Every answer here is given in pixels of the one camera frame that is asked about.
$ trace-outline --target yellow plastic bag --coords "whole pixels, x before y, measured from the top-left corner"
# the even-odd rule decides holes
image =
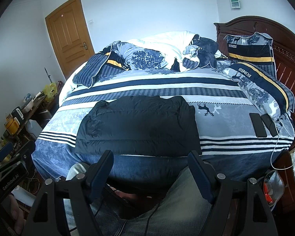
[[[46,101],[52,101],[54,96],[57,95],[57,85],[55,83],[51,83],[49,85],[46,85],[45,88],[43,89],[44,94],[47,96]]]

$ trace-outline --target wooden headboard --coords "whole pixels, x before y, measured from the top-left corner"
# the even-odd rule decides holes
[[[228,55],[224,37],[227,34],[252,35],[267,33],[273,38],[273,53],[277,67],[277,79],[286,85],[295,96],[295,34],[285,26],[268,18],[243,16],[227,23],[214,23],[219,50]]]

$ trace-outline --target jeans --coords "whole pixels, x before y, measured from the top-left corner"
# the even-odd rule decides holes
[[[69,170],[67,180],[78,173],[85,173],[89,165],[77,163]],[[134,218],[120,218],[113,208],[112,201],[117,205],[125,205],[109,186],[105,186],[101,198],[91,204],[93,214],[104,236],[188,236],[199,235],[210,212],[211,205],[202,198],[199,189],[188,167],[178,175],[168,190],[165,198],[152,210]],[[69,229],[74,228],[70,200],[64,199]],[[74,230],[71,235],[79,235]]]

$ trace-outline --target wooden door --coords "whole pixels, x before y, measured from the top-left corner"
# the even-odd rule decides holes
[[[66,79],[92,55],[81,0],[69,0],[46,18],[48,33]]]

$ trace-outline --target black puffer jacket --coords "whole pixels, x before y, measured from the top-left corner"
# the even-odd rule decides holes
[[[99,101],[84,117],[76,153],[185,157],[201,152],[195,109],[181,96],[147,96]]]

